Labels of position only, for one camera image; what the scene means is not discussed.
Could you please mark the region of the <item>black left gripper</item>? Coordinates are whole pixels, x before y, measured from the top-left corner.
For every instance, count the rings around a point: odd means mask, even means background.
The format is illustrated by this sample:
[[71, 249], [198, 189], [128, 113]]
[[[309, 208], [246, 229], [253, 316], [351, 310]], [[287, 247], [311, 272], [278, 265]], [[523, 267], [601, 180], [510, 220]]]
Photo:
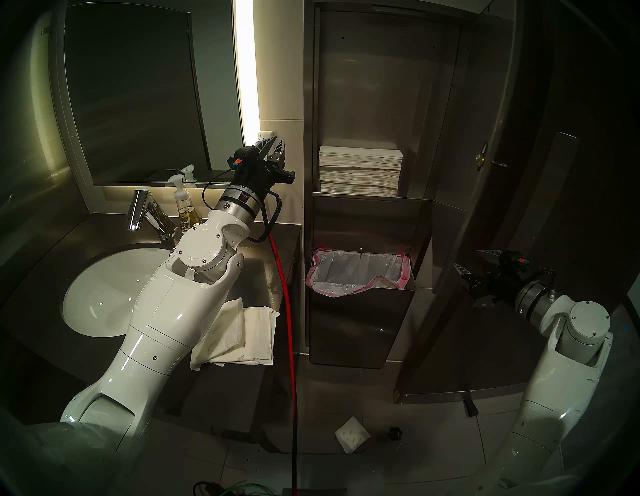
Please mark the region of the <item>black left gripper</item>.
[[[273, 147], [273, 159], [269, 159]], [[243, 187], [264, 199], [275, 184], [292, 184], [295, 172], [285, 169], [286, 145], [283, 137], [271, 136], [258, 140], [254, 148], [256, 159], [231, 159], [234, 171], [230, 186]]]

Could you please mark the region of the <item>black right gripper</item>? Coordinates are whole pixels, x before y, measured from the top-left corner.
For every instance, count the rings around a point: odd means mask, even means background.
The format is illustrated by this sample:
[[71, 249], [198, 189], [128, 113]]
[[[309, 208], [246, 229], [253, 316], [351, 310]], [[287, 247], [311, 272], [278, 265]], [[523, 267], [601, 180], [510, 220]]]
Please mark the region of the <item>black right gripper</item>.
[[485, 261], [498, 261], [484, 274], [473, 274], [457, 263], [453, 264], [463, 280], [470, 280], [470, 294], [474, 307], [492, 307], [498, 302], [515, 305], [519, 292], [531, 278], [531, 262], [528, 259], [500, 259], [502, 250], [479, 249], [479, 257]]

